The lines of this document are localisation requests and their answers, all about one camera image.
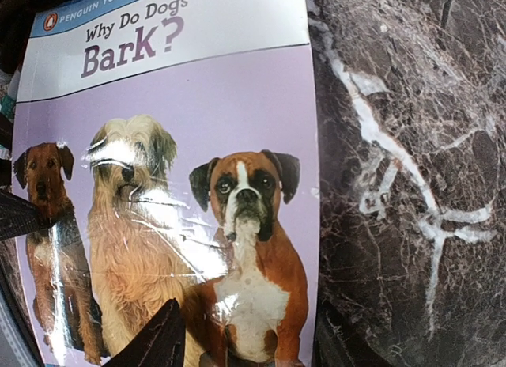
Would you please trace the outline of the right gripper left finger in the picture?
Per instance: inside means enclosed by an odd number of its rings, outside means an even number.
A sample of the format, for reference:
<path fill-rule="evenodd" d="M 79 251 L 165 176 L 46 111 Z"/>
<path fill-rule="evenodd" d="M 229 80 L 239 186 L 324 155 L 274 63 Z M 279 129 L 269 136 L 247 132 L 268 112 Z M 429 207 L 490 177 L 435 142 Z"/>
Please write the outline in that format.
<path fill-rule="evenodd" d="M 1 240 L 36 231 L 36 208 L 25 199 L 1 190 Z"/>

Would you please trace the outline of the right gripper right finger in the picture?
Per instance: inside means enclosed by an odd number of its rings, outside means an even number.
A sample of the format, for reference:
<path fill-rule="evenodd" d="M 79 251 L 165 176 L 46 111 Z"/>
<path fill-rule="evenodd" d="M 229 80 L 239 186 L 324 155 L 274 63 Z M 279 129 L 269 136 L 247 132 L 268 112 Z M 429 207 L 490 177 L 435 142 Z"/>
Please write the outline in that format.
<path fill-rule="evenodd" d="M 185 331 L 177 300 L 168 300 L 106 367 L 183 367 Z"/>

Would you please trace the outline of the dog picture book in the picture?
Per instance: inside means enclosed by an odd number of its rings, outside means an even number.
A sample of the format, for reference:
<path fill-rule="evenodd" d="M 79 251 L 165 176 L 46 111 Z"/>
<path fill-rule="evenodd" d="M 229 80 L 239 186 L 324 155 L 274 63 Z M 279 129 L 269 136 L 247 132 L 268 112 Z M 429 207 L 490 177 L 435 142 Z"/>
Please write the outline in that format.
<path fill-rule="evenodd" d="M 319 253 L 305 0 L 76 0 L 36 15 L 13 191 L 45 366 L 106 366 L 171 299 L 185 366 L 308 366 Z"/>

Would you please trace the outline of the black student backpack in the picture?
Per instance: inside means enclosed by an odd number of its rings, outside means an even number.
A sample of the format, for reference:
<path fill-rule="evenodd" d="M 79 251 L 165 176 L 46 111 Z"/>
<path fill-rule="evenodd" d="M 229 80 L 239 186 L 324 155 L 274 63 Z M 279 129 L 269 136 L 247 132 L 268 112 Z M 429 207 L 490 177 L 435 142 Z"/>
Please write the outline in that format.
<path fill-rule="evenodd" d="M 13 74 L 22 64 L 36 13 L 72 0 L 1 0 L 1 70 Z"/>

